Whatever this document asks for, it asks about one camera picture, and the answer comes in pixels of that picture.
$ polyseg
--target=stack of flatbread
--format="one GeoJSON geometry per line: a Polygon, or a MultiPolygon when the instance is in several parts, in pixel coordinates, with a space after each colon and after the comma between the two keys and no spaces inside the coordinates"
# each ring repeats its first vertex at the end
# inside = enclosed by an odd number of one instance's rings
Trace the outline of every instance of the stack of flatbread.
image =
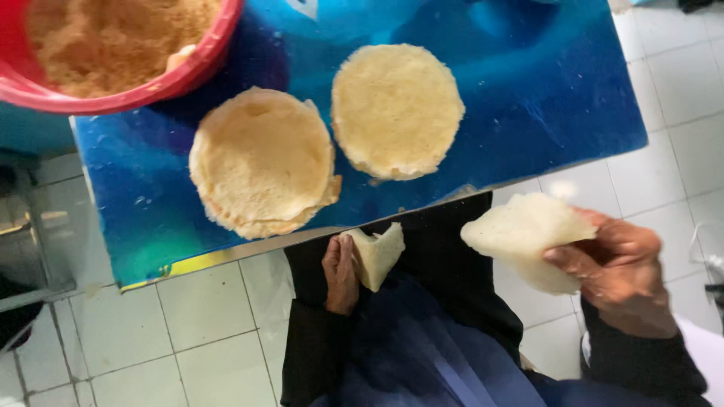
{"type": "Polygon", "coordinates": [[[311,101],[251,88],[201,122],[189,155],[206,215],[246,239],[284,235],[337,202],[334,148],[311,101]]]}

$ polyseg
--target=round flatbread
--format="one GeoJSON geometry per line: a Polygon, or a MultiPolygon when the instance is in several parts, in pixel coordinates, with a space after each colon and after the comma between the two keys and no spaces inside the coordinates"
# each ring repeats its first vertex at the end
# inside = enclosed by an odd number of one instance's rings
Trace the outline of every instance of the round flatbread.
{"type": "Polygon", "coordinates": [[[209,219],[247,239],[290,233],[337,202],[334,148],[311,101],[251,88],[201,121],[191,180],[209,219]]]}
{"type": "Polygon", "coordinates": [[[334,138],[352,165],[373,177],[411,180],[437,171],[464,114],[453,74],[419,46],[364,46],[334,77],[334,138]]]}

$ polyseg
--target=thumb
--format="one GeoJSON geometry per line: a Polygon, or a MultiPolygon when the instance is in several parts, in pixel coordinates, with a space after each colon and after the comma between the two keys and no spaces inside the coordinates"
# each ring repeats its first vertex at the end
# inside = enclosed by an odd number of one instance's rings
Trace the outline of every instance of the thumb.
{"type": "Polygon", "coordinates": [[[591,256],[573,246],[548,249],[543,253],[543,259],[579,279],[591,277],[601,269],[591,256]]]}

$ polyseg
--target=blue table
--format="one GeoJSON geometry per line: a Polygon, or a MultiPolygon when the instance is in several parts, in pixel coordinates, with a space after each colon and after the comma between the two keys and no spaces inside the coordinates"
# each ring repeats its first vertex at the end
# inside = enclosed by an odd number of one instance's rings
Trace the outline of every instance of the blue table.
{"type": "Polygon", "coordinates": [[[647,143],[606,0],[315,4],[247,0],[229,60],[207,84],[139,110],[74,119],[119,286],[230,260],[218,253],[247,243],[206,219],[188,177],[193,134],[210,109],[257,85],[312,99],[329,122],[332,78],[366,44],[426,47],[452,70],[467,114],[439,171],[417,180],[371,185],[337,149],[340,201],[306,229],[362,225],[462,185],[485,188],[647,143]]]}

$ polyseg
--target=red bowl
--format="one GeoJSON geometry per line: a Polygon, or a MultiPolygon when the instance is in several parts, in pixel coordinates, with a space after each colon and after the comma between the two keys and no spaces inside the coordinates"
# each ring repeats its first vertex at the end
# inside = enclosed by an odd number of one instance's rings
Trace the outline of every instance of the red bowl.
{"type": "Polygon", "coordinates": [[[30,0],[0,1],[0,99],[19,106],[64,114],[109,114],[173,98],[206,82],[224,64],[244,0],[223,0],[211,28],[179,67],[123,93],[75,98],[48,85],[25,33],[30,0]]]}

